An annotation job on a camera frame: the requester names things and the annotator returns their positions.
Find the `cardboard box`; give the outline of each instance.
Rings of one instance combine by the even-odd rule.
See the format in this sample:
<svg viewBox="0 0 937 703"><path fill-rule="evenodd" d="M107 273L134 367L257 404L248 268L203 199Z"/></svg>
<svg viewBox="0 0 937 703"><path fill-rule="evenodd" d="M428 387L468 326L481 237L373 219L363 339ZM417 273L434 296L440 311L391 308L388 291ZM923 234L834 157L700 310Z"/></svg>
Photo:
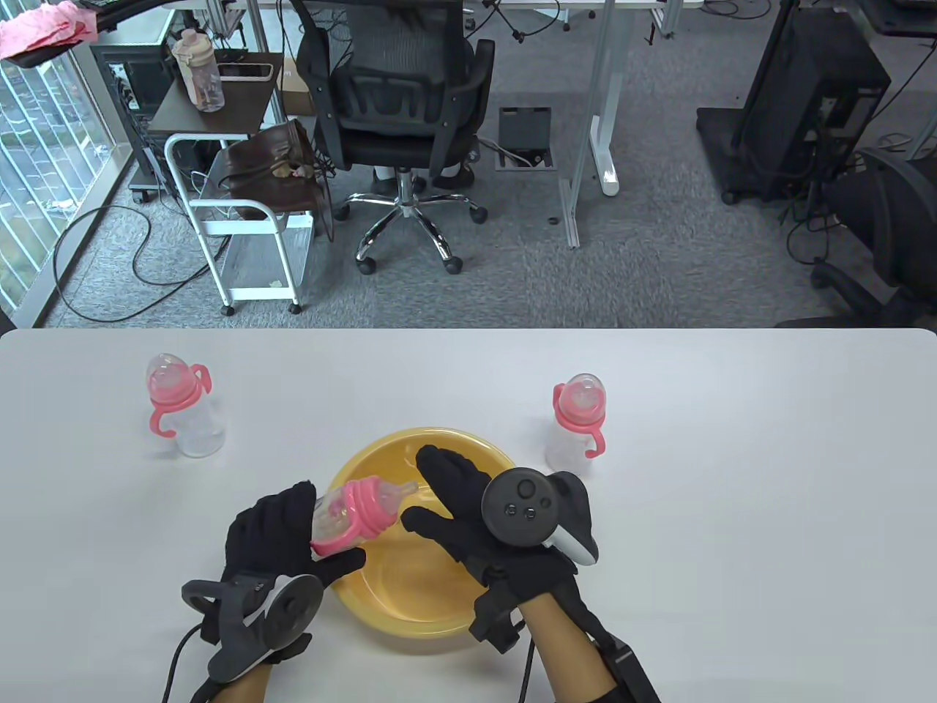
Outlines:
<svg viewBox="0 0 937 703"><path fill-rule="evenodd" d="M283 106L287 114L316 114L316 106L309 95L309 86L296 71L296 62L291 56L283 57Z"/></svg>

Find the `office chair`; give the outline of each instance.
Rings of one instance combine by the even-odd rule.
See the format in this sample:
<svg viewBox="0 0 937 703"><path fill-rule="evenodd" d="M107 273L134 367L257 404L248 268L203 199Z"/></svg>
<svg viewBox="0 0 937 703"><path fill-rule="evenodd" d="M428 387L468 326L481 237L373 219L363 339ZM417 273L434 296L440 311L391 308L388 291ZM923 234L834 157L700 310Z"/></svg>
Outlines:
<svg viewBox="0 0 937 703"><path fill-rule="evenodd" d="M12 332L16 329L16 325L7 317L7 314L0 310L0 337L5 335L7 332Z"/></svg>
<svg viewBox="0 0 937 703"><path fill-rule="evenodd" d="M419 9L421 18L428 18L425 25L422 19L419 24L441 35L436 42L439 56L427 63L425 71L423 67L420 73L375 70L355 65L355 44L363 47L368 35L356 35L354 22L350 22L350 49L343 52L350 52L352 57L345 62L336 60L336 52L330 52L328 32L316 25L303 0L290 2L305 32L296 69L316 105L317 147L342 171L354 164L365 164L391 167L396 173L396 197L352 193L333 211L334 218L341 221L349 216L353 202L390 208L358 245L358 269L366 276L375 272L377 264L367 255L368 250L388 225L403 216L420 224L436 246L446 271L458 274L462 260L453 256L445 237L423 209L447 202L463 203L477 224L487 219L488 211L455 193L421 199L418 193L425 182L414 179L413 169L428 169L430 177L435 177L444 168L461 163L472 149L488 104L495 43L481 39L472 51L463 37L462 0L345 0L339 7L348 13L363 7ZM336 5L323 3L323 7ZM375 24L375 34L382 30L386 27Z"/></svg>
<svg viewBox="0 0 937 703"><path fill-rule="evenodd" d="M824 198L872 252L875 273L898 289L882 304L836 266L817 262L813 288L832 287L854 314L779 327L910 327L937 303L937 160L905 161L881 149L857 153L865 171L828 184Z"/></svg>

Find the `forearm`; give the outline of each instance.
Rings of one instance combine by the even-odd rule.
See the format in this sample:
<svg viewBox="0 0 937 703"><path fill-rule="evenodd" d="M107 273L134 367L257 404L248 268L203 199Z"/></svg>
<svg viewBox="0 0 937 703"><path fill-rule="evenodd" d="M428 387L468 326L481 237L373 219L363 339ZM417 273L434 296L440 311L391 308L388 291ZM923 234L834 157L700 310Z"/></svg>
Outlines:
<svg viewBox="0 0 937 703"><path fill-rule="evenodd" d="M213 703L263 703L273 666L255 666L218 694Z"/></svg>
<svg viewBox="0 0 937 703"><path fill-rule="evenodd" d="M615 688L615 679L586 633L546 593L520 606L557 703L589 703Z"/></svg>

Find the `black cable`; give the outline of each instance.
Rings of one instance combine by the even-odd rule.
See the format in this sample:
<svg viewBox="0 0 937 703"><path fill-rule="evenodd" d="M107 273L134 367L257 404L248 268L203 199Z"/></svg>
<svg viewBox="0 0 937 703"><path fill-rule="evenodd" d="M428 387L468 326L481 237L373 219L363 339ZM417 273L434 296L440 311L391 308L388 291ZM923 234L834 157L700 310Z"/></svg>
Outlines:
<svg viewBox="0 0 937 703"><path fill-rule="evenodd" d="M757 15L740 15L739 12L742 11L741 6L738 4L743 2L743 0L704 0L702 11L707 15L714 15L715 17L725 17L729 20L760 20L765 17L774 7L772 0L766 0L767 7L763 12L760 12ZM711 7L727 5L732 8L731 12L722 12L719 10L710 9Z"/></svg>
<svg viewBox="0 0 937 703"><path fill-rule="evenodd" d="M115 210L115 209L116 209L116 210L127 210L127 211L129 211L129 212L131 212L131 213L134 213L134 214L136 214L136 215L139 215L140 217L142 217L143 219L146 220L146 233L143 235L143 241L140 242L140 246L137 247L137 251L134 252L134 255L133 255L133 263L131 264L131 268L133 269L133 275L134 275L134 277L136 277L140 282L146 283L146 284L151 285L151 286L166 286L166 287L173 286L173 288L172 288L171 291L169 291L169 292L166 293L165 295L162 295L162 296L158 297L155 301L153 301L152 303L150 303L148 306L142 307L141 309L137 310L136 312L132 312L132 313L130 313L129 315L125 315L124 317L116 318L116 319L114 319L114 320L101 320L101 319L99 319L99 318L93 318L93 317L91 317L90 315L85 315L84 313L79 312L79 311L76 310L75 307L71 304L71 301L69 301L69 300L65 297L65 291L62 290L62 280L61 280L61 278L59 277L59 272L58 272L58 254L59 254L59 249L62 247L62 242L65 241L66 235L71 231L71 228L73 228L75 225L77 225L79 222L81 222L81 221L82 221L83 219L85 219L86 217L90 217L91 215L94 215L95 213L98 213L98 212L100 212L100 211L102 211L102 210ZM159 305L160 303L162 303L164 300L167 300L167 299L169 299L170 297L172 297L173 295L175 295L177 292L179 292L179 291L180 291L185 285L187 285L188 283L191 283L192 281L196 280L197 278L201 278L201 277L204 276L206 273L208 273L209 268L208 268L208 264L206 263L202 268L200 268L198 271L196 271L194 274L192 274L192 276L190 276L190 277L188 277L188 278L185 278L184 280L181 280L181 281L155 282L155 281L150 281L150 280L147 280L147 279L143 278L143 277L140 275L139 271L137 270L137 268L138 268L137 264L138 264L138 261L139 261L139 259L140 259L141 254L143 253L143 250L146 248L146 245L149 244L150 235L151 235L152 233L153 233L153 222L150 221L150 218L147 217L144 213L140 212L140 210L134 210L132 207L127 207L126 205L102 205L101 207L96 207L96 208L92 208L91 210L88 210L88 212L83 213L82 215L76 217L76 218L73 219L71 222L69 222L69 223L68 223L68 226L65 227L64 230L62 230L62 234L61 234L61 236L58 238L58 241L55 242L55 247L52 248L52 281L54 282L54 284L55 284L55 290L58 292L59 297L62 299L62 303L65 305L65 307L67 307L69 310L71 310L74 314L78 315L78 317L82 318L82 320L88 320L89 322L99 322L99 323L102 323L102 324L114 324L114 323L117 323L117 322L126 322L127 320L132 320L133 318L142 315L142 314L143 314L144 312L146 312L147 310L149 310L149 309L151 309L151 308L153 308L153 307L156 307L157 305ZM222 240L221 246L218 247L218 251L216 252L215 256L213 257L216 262L218 261L218 259L220 259L221 255L224 253L225 249L228 248L228 244L229 244L230 242L231 242L231 236L230 236L230 235L226 236L226 237Z"/></svg>
<svg viewBox="0 0 937 703"><path fill-rule="evenodd" d="M472 31L466 34L466 39L471 38L471 36L474 35L476 32L481 31L482 27L488 24L488 20L494 17L497 11L498 11L497 5L495 7L492 7L491 12L488 13L488 16L485 17L477 27L475 27Z"/></svg>
<svg viewBox="0 0 937 703"><path fill-rule="evenodd" d="M533 37L535 34L540 34L541 32L545 32L547 29L552 27L553 23L559 19L559 15L562 14L562 11L563 11L563 6L559 3L559 0L556 0L556 3L557 3L557 14L553 16L553 19L550 20L550 22L542 26L540 29L534 30L533 32L521 32L521 34L524 37Z"/></svg>
<svg viewBox="0 0 937 703"><path fill-rule="evenodd" d="M891 105L893 102L895 102L895 98L898 97L899 95L901 95L901 91L908 87L908 83L911 82L911 79L912 79L914 76L917 75L917 72L918 72L921 68L923 68L926 63L928 63L928 59L933 56L933 53L934 53L935 50L937 50L937 41L935 41L934 44L933 44L933 46L930 47L930 51L928 52L928 55L925 56L925 57L921 60L921 63L919 63L919 64L917 65L917 68L915 68L914 72L913 72L910 76L908 76L908 80L905 81L905 82L901 85L901 88L898 89L898 92L897 92L895 95L893 95L890 100L888 100L888 102L885 104L885 106L884 106L883 108L880 108L879 111L876 112L876 113L872 116L871 120L869 120L869 123L871 123L872 120L874 120L876 117L878 117L880 114L882 114L882 112L884 112L885 110L887 110L889 105Z"/></svg>
<svg viewBox="0 0 937 703"><path fill-rule="evenodd" d="M530 670L533 668L534 649L535 649L535 646L533 643L533 637L531 637L530 646L528 647L527 663L524 664L524 678L521 680L521 695L520 697L517 698L517 703L524 703L524 700L527 698L527 688L528 688L528 685L530 684Z"/></svg>
<svg viewBox="0 0 937 703"><path fill-rule="evenodd" d="M559 0L554 0L554 2L557 3L557 14L555 14L550 19L550 22L548 22L547 24L545 24L544 26L538 29L535 29L532 32L521 32L520 30L516 29L514 25L511 24L511 21L504 15L504 13L501 12L501 0L483 0L482 5L484 5L485 7L491 7L491 12L489 12L488 16L485 17L484 20L482 20L481 24L479 24L477 27L475 27L475 29L473 29L471 32L466 34L466 39L468 39L469 37L474 35L476 32L478 32L480 29L482 29L482 27L484 27L487 24L488 20L490 20L495 15L495 13L497 13L499 17L504 21L504 23L508 25L508 29L511 30L511 36L517 40L518 44L523 44L525 37L533 37L534 35L538 35L541 32L545 32L547 29L553 26L554 22L556 22L559 19L559 15L562 13L563 7L559 3Z"/></svg>
<svg viewBox="0 0 937 703"><path fill-rule="evenodd" d="M176 647L176 651L172 654L172 661L170 662L170 674L168 677L166 677L166 689L163 691L162 703L169 703L170 691L172 690L172 680L175 679L175 668L176 665L179 664L179 655L182 654L182 647L184 647L187 641L191 639L192 636L195 635L200 629L201 623L189 630L179 641L179 645Z"/></svg>

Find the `baby bottle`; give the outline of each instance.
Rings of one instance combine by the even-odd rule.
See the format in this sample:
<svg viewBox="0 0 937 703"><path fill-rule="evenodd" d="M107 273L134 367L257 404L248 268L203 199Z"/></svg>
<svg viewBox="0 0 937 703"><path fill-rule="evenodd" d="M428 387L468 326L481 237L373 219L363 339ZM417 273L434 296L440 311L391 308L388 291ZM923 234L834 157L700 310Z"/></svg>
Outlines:
<svg viewBox="0 0 937 703"><path fill-rule="evenodd" d="M207 368L190 367L178 356L160 354L146 369L146 387L156 408L150 429L160 437L175 439L184 455L208 456L225 443L225 428L208 398L212 377Z"/></svg>
<svg viewBox="0 0 937 703"><path fill-rule="evenodd" d="M553 389L557 417L546 443L546 463L553 471L584 471L605 452L605 388L592 374L581 373Z"/></svg>
<svg viewBox="0 0 937 703"><path fill-rule="evenodd" d="M417 484L397 486L378 476L349 481L316 501L312 514L312 549L329 557L373 540L397 521L400 504Z"/></svg>

